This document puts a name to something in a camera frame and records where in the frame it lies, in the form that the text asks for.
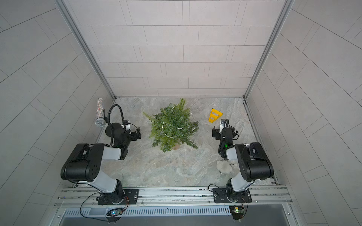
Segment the small green christmas tree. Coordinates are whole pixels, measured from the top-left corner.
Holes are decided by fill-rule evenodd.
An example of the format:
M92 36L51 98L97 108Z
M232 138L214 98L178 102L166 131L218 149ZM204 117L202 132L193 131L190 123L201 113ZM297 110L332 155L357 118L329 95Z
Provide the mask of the small green christmas tree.
M151 123L153 147L160 147L162 152L172 151L175 146L183 144L196 150L199 148L192 140L199 130L199 122L190 119L190 109L185 105L186 99L181 98L178 104L169 104L157 114L143 113Z

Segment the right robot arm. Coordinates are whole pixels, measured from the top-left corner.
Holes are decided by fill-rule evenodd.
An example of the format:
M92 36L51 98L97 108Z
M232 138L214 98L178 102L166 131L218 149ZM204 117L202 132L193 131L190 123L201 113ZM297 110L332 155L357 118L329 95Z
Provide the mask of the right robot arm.
M221 120L220 128L212 129L212 137L220 141L218 153L224 160L237 160L240 173L228 180L225 188L213 188L215 203L250 203L249 187L257 180L273 177L271 161L259 142L234 144L239 132Z

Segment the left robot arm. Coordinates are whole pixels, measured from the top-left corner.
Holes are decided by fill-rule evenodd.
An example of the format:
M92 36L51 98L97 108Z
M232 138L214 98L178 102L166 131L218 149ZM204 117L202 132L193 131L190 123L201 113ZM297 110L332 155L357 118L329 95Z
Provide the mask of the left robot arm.
M66 162L60 176L71 183L89 185L100 193L96 198L98 205L136 204L139 190L123 189L118 179L111 178L101 170L104 161L121 161L128 154L131 141L141 139L140 128L131 131L129 124L111 124L106 135L114 139L113 146L103 143L77 144Z

